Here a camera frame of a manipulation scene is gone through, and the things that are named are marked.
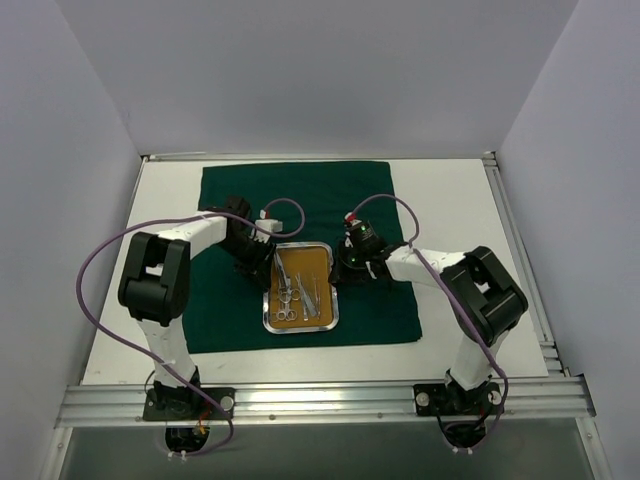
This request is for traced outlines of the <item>steel tray with orange liner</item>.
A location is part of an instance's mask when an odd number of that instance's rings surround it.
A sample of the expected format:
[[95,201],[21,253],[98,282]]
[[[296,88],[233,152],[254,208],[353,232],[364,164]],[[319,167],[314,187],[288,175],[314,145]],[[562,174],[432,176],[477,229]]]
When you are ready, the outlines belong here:
[[319,277],[321,289],[321,318],[306,317],[301,299],[291,304],[298,313],[292,322],[278,322],[272,314],[278,309],[277,291],[279,286],[274,260],[271,269],[271,288],[263,294],[263,326],[274,335],[311,334],[330,331],[339,322],[338,293],[336,287],[329,283],[328,276],[333,264],[333,253],[329,245],[323,242],[289,242],[276,247],[291,286],[298,289],[296,274],[300,273],[304,287],[315,303],[312,274]]

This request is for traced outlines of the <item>green surgical cloth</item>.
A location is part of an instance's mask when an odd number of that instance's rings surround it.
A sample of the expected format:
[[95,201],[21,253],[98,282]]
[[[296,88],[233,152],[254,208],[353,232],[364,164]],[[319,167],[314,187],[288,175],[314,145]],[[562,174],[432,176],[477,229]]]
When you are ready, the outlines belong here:
[[[377,195],[360,215],[388,242],[405,239],[391,170],[384,162],[267,163],[203,170],[198,206],[220,207],[228,196],[245,198],[254,212],[277,198],[297,207],[276,205],[269,212],[291,231],[306,219],[299,241],[335,246],[343,235],[344,215]],[[218,247],[199,254],[191,265],[191,291],[183,315],[192,354],[264,349],[385,345],[419,340],[422,328],[413,288],[406,282],[374,281],[337,289],[338,324],[328,332],[276,335],[262,323],[262,291],[234,269]]]

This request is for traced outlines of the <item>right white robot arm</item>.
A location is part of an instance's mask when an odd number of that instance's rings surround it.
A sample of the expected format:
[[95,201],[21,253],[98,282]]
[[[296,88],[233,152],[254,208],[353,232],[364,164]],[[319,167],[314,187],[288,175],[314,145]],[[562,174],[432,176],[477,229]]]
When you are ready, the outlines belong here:
[[444,400],[455,412],[480,400],[479,388],[497,366],[504,339],[528,310],[528,300],[494,252],[419,249],[410,242],[390,244],[368,221],[349,214],[338,243],[329,281],[364,283],[379,279],[440,289],[452,307],[463,339],[448,370]]

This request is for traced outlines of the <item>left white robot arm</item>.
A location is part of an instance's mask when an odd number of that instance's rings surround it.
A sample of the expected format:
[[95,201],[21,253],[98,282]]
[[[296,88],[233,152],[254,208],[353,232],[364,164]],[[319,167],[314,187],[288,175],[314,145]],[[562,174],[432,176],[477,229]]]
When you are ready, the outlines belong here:
[[191,285],[192,260],[212,246],[230,255],[241,275],[261,290],[271,288],[280,221],[262,210],[253,227],[251,208],[230,196],[222,208],[196,213],[189,220],[158,233],[138,232],[129,243],[118,288],[118,301],[143,331],[154,361],[154,392],[165,396],[166,408],[179,419],[194,417],[202,405],[198,368],[187,348],[182,325]]

